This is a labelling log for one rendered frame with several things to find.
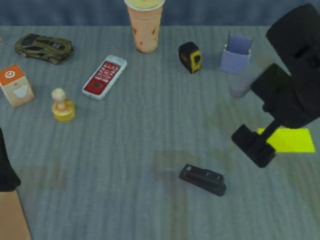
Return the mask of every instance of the yellow paper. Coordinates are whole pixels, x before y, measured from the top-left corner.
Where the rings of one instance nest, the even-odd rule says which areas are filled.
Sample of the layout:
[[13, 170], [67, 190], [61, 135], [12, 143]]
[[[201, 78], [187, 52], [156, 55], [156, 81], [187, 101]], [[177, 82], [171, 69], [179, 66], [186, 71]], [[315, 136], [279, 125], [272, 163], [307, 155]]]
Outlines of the yellow paper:
[[[265, 129], [258, 128], [258, 134]], [[316, 149], [312, 141], [309, 129], [278, 128], [267, 140], [277, 153], [315, 153]]]

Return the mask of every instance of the orange cup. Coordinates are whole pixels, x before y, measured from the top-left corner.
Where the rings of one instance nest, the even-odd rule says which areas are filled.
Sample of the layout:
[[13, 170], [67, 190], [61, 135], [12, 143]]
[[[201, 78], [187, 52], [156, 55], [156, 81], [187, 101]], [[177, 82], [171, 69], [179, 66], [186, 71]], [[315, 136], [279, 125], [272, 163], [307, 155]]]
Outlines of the orange cup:
[[153, 8], [135, 8], [127, 4], [136, 49], [144, 54], [158, 47], [163, 3]]

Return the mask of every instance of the large black object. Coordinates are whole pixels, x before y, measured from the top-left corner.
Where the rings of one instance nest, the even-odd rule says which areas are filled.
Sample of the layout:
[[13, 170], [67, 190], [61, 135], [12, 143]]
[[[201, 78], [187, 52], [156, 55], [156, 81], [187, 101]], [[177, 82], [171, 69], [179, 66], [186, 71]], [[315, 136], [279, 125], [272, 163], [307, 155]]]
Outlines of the large black object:
[[179, 178], [219, 197], [223, 196], [227, 190], [223, 175], [190, 164], [184, 166]]
[[12, 192], [21, 181], [10, 165], [4, 135], [0, 128], [0, 192]]
[[267, 139], [278, 127], [302, 128], [320, 115], [320, 15], [311, 4], [299, 6], [274, 23], [266, 38], [291, 75], [272, 64], [253, 82], [251, 90], [274, 120], [261, 135], [242, 125], [231, 137], [260, 168], [275, 157]]

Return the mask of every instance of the tan box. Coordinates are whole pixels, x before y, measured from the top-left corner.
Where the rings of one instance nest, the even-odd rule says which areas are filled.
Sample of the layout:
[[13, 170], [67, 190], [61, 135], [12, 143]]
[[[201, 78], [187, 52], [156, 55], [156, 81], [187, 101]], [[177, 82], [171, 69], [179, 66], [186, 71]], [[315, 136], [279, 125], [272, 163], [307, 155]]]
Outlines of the tan box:
[[6, 99], [14, 108], [35, 97], [27, 77], [16, 64], [0, 71], [0, 85]]
[[16, 191], [0, 192], [0, 240], [31, 240]]

